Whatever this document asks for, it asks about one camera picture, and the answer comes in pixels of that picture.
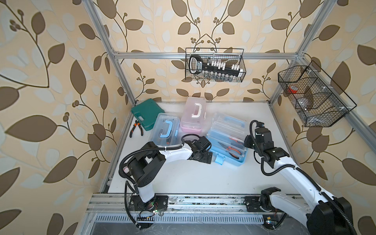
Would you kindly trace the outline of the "blue toolbox with clear lid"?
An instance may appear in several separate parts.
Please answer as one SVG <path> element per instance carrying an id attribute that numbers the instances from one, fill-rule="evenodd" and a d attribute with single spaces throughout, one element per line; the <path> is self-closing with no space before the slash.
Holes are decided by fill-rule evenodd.
<path id="1" fill-rule="evenodd" d="M 149 141 L 157 146 L 178 144 L 180 118 L 172 113 L 159 113 L 151 131 Z"/>

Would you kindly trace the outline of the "pink toolbox with clear lid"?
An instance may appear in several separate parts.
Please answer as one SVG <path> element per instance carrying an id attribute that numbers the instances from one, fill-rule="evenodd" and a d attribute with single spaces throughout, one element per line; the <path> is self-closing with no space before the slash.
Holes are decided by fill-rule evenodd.
<path id="1" fill-rule="evenodd" d="M 206 100 L 204 98 L 187 98 L 180 129 L 186 134 L 200 134 L 206 118 Z"/>

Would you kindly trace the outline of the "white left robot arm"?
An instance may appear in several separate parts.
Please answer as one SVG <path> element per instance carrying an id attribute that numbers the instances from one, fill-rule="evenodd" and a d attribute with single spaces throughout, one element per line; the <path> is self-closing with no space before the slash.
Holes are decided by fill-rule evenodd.
<path id="1" fill-rule="evenodd" d="M 157 146 L 154 142 L 148 142 L 120 161 L 118 174 L 143 203 L 149 204 L 155 198 L 152 181 L 163 165 L 180 160 L 210 164 L 211 147 L 212 143 L 205 136 L 197 134 L 184 135 L 181 143 L 174 146 Z"/>

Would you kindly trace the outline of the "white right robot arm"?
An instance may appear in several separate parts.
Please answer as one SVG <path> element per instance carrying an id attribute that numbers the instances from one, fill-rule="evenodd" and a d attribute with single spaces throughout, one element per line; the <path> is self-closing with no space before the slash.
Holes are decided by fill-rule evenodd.
<path id="1" fill-rule="evenodd" d="M 281 174 L 304 199 L 297 202 L 277 187 L 261 191 L 259 204 L 265 212 L 281 210 L 303 224 L 311 235 L 355 235 L 352 206 L 343 197 L 337 198 L 304 172 L 282 148 L 275 147 L 264 123 L 250 122 L 250 134 L 244 146 L 260 156 L 264 176 Z"/>

